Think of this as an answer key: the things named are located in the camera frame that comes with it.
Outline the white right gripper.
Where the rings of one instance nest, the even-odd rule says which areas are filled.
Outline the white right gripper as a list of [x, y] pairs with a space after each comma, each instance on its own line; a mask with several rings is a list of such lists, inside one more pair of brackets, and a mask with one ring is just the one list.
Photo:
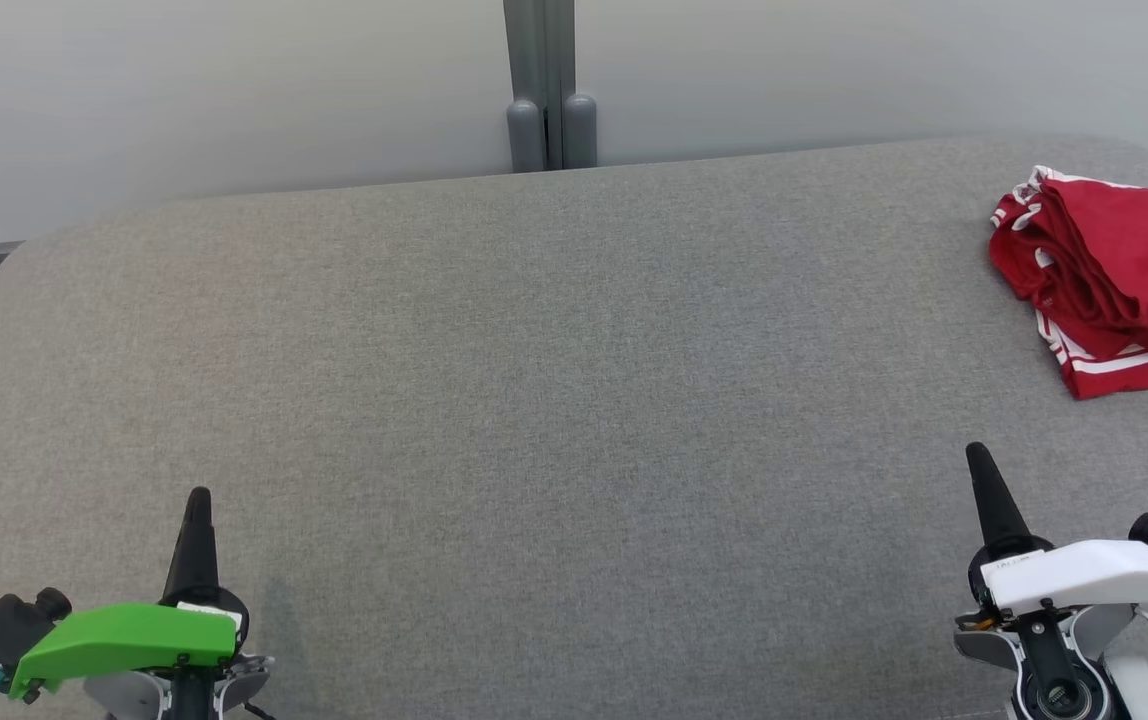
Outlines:
[[965, 447], [982, 539], [988, 553], [1018, 553], [985, 562], [974, 580], [986, 609], [1030, 614], [1114, 603], [1148, 603], [1148, 545], [1127, 539], [1085, 541], [1034, 550], [1027, 524], [993, 455], [982, 442]]

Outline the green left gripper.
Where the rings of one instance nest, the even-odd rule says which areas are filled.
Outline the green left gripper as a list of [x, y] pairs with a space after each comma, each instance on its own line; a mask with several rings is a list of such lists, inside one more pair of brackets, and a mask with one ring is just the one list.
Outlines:
[[217, 605], [222, 584], [212, 522], [212, 497], [195, 487], [187, 497], [162, 593], [162, 603], [113, 603], [56, 618], [51, 603], [34, 602], [45, 634], [11, 671], [10, 698], [56, 692], [67, 680], [125, 671], [202, 667], [235, 659], [249, 630], [241, 603]]

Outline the red basketball jersey garment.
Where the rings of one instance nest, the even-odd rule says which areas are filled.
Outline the red basketball jersey garment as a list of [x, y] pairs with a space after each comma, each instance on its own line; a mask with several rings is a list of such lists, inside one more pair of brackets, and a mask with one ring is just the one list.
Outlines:
[[1077, 400], [1148, 389], [1148, 188], [1032, 169], [987, 251]]

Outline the grey fabric sofa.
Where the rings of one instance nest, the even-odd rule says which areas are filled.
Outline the grey fabric sofa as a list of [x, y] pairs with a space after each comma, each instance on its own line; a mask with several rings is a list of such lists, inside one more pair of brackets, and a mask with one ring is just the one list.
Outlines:
[[278, 720], [1003, 720], [964, 457], [1148, 512], [987, 258], [1021, 136], [174, 202], [0, 266], [0, 597], [158, 601], [191, 489]]

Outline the grey partition post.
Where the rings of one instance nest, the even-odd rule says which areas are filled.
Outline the grey partition post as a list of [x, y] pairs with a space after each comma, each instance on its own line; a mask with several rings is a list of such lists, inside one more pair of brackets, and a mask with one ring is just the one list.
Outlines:
[[541, 0], [504, 0], [513, 101], [507, 104], [509, 146], [515, 173], [546, 169], [545, 20]]
[[575, 0], [543, 0], [545, 10], [546, 168], [597, 165], [597, 104], [577, 90]]

